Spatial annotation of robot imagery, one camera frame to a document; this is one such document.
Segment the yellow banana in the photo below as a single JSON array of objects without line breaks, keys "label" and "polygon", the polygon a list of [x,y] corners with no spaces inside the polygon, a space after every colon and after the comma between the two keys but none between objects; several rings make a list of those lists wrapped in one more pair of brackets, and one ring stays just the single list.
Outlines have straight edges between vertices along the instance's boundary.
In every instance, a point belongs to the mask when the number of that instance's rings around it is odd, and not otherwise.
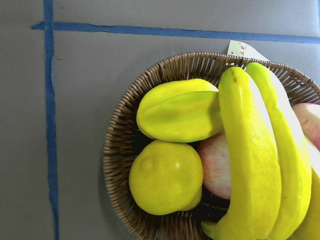
[{"label": "yellow banana", "polygon": [[307,140],[277,76],[257,62],[249,63],[246,72],[268,111],[281,171],[281,203],[268,239],[287,240],[304,220],[310,204],[312,167]]},{"label": "yellow banana", "polygon": [[281,204],[281,171],[271,120],[253,79],[230,67],[218,85],[220,112],[231,172],[227,213],[203,221],[203,232],[214,240],[265,240]]},{"label": "yellow banana", "polygon": [[289,240],[320,239],[320,151],[307,138],[312,167],[311,197],[307,213]]}]

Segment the brown wicker basket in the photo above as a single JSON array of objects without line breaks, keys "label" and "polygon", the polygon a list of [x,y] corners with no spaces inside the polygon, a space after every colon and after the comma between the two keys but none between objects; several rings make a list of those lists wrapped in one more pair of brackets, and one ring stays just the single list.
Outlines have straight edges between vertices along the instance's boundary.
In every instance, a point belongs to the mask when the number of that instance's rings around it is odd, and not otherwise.
[{"label": "brown wicker basket", "polygon": [[[213,208],[205,206],[210,199],[203,185],[201,200],[191,210],[153,215],[135,202],[129,186],[132,164],[148,144],[160,140],[146,136],[138,127],[136,117],[142,98],[161,84],[191,79],[208,81],[219,90],[222,74],[227,69],[239,67],[246,72],[249,63],[251,60],[248,58],[211,52],[174,55],[142,73],[119,101],[105,137],[103,171],[111,203],[119,219],[137,239],[209,240],[212,238],[203,232],[201,223],[214,222]],[[275,62],[261,61],[260,64],[280,80],[291,106],[299,103],[319,104],[320,88],[305,74]]]}]

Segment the white basket tag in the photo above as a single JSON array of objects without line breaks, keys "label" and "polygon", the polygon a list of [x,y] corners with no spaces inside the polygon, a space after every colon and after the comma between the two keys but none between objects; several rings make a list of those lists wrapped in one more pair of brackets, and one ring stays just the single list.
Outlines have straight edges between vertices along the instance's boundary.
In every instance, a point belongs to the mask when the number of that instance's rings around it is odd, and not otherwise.
[{"label": "white basket tag", "polygon": [[261,61],[269,61],[269,59],[263,56],[251,45],[237,40],[229,41],[227,54],[235,57],[244,57],[249,59],[257,59]]}]

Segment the yellow starfruit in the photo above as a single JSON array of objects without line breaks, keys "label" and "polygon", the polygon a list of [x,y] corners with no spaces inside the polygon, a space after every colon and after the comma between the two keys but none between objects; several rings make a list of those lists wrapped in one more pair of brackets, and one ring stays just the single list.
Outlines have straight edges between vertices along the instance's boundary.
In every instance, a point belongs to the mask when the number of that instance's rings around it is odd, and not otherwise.
[{"label": "yellow starfruit", "polygon": [[142,98],[136,122],[151,139],[190,143],[223,130],[218,88],[195,78],[160,84]]}]

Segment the yellow lemon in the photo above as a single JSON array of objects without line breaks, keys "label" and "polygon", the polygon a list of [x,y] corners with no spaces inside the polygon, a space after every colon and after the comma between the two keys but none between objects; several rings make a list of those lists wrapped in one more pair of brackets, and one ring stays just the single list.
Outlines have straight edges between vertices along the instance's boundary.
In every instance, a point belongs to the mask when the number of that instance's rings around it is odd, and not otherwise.
[{"label": "yellow lemon", "polygon": [[192,146],[154,140],[135,158],[129,189],[141,209],[161,216],[195,208],[203,179],[202,161]]}]

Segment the red pink apple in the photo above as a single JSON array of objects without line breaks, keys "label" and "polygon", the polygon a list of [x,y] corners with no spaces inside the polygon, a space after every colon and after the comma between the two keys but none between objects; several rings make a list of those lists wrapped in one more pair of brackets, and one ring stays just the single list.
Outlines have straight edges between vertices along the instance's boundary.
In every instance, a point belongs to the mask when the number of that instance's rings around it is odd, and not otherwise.
[{"label": "red pink apple", "polygon": [[292,107],[307,138],[320,149],[320,106],[315,103],[299,103]]}]

